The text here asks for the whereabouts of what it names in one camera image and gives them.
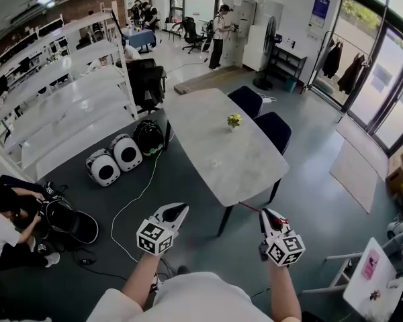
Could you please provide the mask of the black side table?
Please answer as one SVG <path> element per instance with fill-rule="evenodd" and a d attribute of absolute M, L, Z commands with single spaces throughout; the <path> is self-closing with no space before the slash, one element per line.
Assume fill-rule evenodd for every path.
<path fill-rule="evenodd" d="M 306 64 L 307 56 L 293 48 L 276 46 L 271 57 L 273 74 L 285 80 L 299 80 Z"/>

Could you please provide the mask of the white round-window backpack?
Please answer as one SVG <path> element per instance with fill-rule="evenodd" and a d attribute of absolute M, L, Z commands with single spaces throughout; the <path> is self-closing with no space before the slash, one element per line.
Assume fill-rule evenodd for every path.
<path fill-rule="evenodd" d="M 85 161 L 88 175 L 98 185 L 107 187 L 114 183 L 121 175 L 116 161 L 105 148 L 92 153 Z"/>
<path fill-rule="evenodd" d="M 143 160 L 136 142 L 126 133 L 118 135 L 111 142 L 109 150 L 122 172 L 131 171 Z"/>

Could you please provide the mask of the wooden floor platform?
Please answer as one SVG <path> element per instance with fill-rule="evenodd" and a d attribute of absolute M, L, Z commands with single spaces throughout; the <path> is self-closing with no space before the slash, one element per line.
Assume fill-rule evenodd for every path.
<path fill-rule="evenodd" d="M 238 76 L 248 72 L 252 72 L 252 70 L 235 65 L 227 66 L 183 81 L 182 83 L 176 84 L 173 89 L 177 94 L 185 95 L 194 91 L 217 88 L 222 83 L 234 80 Z"/>

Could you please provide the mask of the red star wand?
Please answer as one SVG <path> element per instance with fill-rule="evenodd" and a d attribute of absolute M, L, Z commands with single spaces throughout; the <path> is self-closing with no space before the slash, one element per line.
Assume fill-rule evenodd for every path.
<path fill-rule="evenodd" d="M 271 219 L 272 221 L 274 221 L 274 223 L 276 223 L 277 225 L 279 225 L 279 224 L 282 224 L 282 225 L 283 225 L 283 224 L 285 224 L 285 223 L 288 223 L 288 220 L 287 220 L 287 219 L 285 219 L 285 218 L 283 218 L 283 217 L 278 217 L 277 215 L 274 215 L 273 212 L 270 211 L 270 210 L 268 210 L 268 209 L 261 209 L 261 210 L 259 210 L 259 209 L 256 209 L 256 208 L 250 206 L 250 205 L 247 205 L 246 203 L 243 203 L 243 202 L 239 202 L 239 204 L 242 205 L 242 206 L 244 206 L 244 207 L 246 207 L 246 208 L 248 208 L 248 209 L 250 209 L 250 210 L 252 210 L 252 211 L 255 211 L 255 212 L 257 212 L 257 213 L 265 212 L 266 216 L 267 216 L 269 219 Z"/>

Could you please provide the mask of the dark hanging coat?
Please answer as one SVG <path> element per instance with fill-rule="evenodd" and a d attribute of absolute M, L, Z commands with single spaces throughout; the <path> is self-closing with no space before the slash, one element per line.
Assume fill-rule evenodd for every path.
<path fill-rule="evenodd" d="M 365 55 L 357 54 L 354 57 L 351 65 L 346 69 L 343 76 L 338 81 L 339 91 L 344 92 L 346 95 L 350 95 L 354 89 L 357 79 L 359 78 L 361 69 L 365 64 Z"/>
<path fill-rule="evenodd" d="M 328 53 L 324 65 L 322 67 L 323 75 L 327 78 L 332 78 L 339 69 L 343 43 L 338 42 L 333 49 Z"/>

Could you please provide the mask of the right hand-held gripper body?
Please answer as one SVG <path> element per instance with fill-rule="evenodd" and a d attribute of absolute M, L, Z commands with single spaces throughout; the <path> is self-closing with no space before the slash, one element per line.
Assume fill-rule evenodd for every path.
<path fill-rule="evenodd" d="M 272 261 L 276 266 L 294 264 L 304 252 L 302 237 L 294 231 L 267 237 L 259 246 L 261 261 Z"/>

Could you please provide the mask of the blue wall poster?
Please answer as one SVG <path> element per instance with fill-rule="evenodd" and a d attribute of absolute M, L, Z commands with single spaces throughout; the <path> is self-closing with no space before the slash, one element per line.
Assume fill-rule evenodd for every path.
<path fill-rule="evenodd" d="M 329 7 L 329 0 L 314 0 L 309 25 L 322 29 L 326 21 Z"/>

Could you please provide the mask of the white refrigerator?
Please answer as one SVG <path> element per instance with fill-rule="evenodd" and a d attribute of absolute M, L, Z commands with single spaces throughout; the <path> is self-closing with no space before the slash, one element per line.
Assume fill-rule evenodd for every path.
<path fill-rule="evenodd" d="M 225 24 L 234 24 L 234 31 L 226 32 L 221 63 L 224 66 L 248 67 L 259 72 L 267 55 L 264 51 L 269 19 L 280 25 L 284 5 L 269 0 L 222 0 L 230 7 Z"/>

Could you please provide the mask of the white stool frame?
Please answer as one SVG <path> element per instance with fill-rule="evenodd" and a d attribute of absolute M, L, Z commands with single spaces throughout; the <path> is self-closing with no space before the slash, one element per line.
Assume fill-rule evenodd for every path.
<path fill-rule="evenodd" d="M 302 290 L 300 294 L 334 293 L 345 290 L 348 283 L 351 281 L 351 277 L 348 273 L 350 272 L 350 268 L 352 268 L 352 261 L 356 260 L 358 262 L 362 255 L 363 252 L 357 252 L 325 257 L 324 262 L 333 260 L 343 261 L 332 282 L 327 287 Z"/>

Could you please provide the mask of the person's white shirt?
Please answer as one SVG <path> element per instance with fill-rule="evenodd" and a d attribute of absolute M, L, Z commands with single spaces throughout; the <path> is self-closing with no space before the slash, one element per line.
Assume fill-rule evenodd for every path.
<path fill-rule="evenodd" d="M 196 272 L 166 280 L 151 308 L 122 292 L 106 290 L 86 322 L 274 322 L 254 306 L 239 287 L 211 272 Z M 276 322 L 300 322 L 287 317 Z"/>

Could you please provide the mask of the person's right forearm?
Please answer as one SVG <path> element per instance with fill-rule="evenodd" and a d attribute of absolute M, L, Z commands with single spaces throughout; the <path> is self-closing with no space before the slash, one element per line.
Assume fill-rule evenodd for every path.
<path fill-rule="evenodd" d="M 274 322 L 302 322 L 302 311 L 289 270 L 269 262 L 271 315 Z"/>

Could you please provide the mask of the dark blue chair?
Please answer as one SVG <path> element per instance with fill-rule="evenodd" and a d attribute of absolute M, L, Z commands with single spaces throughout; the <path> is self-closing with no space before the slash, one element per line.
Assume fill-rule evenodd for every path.
<path fill-rule="evenodd" d="M 274 111 L 254 118 L 254 122 L 283 155 L 292 136 L 291 127 Z"/>
<path fill-rule="evenodd" d="M 234 101 L 250 118 L 254 119 L 261 113 L 263 99 L 247 86 L 227 94 L 227 97 Z"/>

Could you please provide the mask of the white shelving rack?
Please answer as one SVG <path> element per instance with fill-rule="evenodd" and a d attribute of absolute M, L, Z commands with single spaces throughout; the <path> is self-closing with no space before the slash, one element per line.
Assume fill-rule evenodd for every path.
<path fill-rule="evenodd" d="M 112 9 L 70 22 L 18 53 L 0 79 L 56 40 L 100 23 L 104 39 L 46 59 L 0 98 L 0 176 L 34 182 L 98 138 L 138 119 L 124 58 L 125 42 Z"/>

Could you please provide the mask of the person's left forearm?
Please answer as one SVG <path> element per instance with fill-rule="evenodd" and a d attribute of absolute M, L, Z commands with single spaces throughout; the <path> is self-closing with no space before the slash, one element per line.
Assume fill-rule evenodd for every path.
<path fill-rule="evenodd" d="M 160 256 L 144 253 L 121 292 L 143 308 L 148 300 L 150 288 L 159 267 Z"/>

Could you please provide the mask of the small white table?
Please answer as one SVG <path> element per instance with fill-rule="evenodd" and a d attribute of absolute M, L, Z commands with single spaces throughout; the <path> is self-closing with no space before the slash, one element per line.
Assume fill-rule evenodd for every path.
<path fill-rule="evenodd" d="M 371 280 L 361 274 L 370 249 L 375 249 L 380 259 Z M 403 292 L 403 280 L 382 247 L 371 238 L 344 293 L 344 300 L 367 322 L 388 322 L 398 306 Z"/>

